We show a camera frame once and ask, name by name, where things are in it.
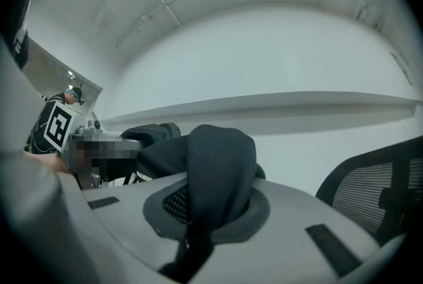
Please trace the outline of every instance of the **black mesh chair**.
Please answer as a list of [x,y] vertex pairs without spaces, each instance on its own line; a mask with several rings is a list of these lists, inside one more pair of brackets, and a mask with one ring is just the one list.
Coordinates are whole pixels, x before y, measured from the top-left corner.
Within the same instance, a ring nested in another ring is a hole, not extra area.
[[316,194],[381,246],[409,230],[422,196],[423,136],[345,160]]

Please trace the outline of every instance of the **black rubber pad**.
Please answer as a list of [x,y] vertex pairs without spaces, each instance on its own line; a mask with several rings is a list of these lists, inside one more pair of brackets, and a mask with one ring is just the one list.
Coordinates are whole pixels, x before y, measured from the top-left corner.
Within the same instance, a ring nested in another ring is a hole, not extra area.
[[99,207],[106,207],[107,205],[118,203],[119,199],[116,197],[106,197],[102,199],[96,199],[95,201],[88,202],[88,205],[92,210],[98,209]]
[[305,229],[339,277],[343,277],[362,263],[324,224]]

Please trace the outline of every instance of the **black t-shirt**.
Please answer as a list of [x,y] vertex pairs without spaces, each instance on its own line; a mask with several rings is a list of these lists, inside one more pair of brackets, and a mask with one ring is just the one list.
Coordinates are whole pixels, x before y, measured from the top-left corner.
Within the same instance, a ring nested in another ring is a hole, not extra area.
[[33,153],[37,154],[51,154],[55,153],[57,150],[54,148],[45,138],[44,132],[46,130],[46,125],[48,119],[50,118],[50,114],[52,113],[54,104],[56,102],[60,102],[65,104],[65,93],[57,94],[50,97],[47,100],[47,103],[42,110],[40,117],[38,118],[37,123],[32,130],[32,146],[35,149],[32,150]]

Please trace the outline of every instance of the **mesh vent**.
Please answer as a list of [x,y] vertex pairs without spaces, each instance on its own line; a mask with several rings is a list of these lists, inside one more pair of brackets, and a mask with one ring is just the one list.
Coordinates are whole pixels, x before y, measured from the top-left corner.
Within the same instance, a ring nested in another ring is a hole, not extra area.
[[392,163],[351,171],[340,183],[333,207],[365,230],[375,234],[385,210],[379,208],[383,188],[391,187]]
[[187,187],[184,186],[169,197],[166,197],[163,201],[163,209],[165,209],[170,216],[185,225],[188,224],[188,206],[186,204],[187,190]]

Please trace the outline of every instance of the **hand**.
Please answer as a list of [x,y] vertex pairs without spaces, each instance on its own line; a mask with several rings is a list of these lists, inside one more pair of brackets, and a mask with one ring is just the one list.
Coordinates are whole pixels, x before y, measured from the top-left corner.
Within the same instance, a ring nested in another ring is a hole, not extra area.
[[24,151],[24,155],[32,160],[37,160],[45,165],[47,165],[54,172],[62,172],[65,174],[72,174],[67,168],[59,154],[45,154],[45,155],[35,155],[30,154]]

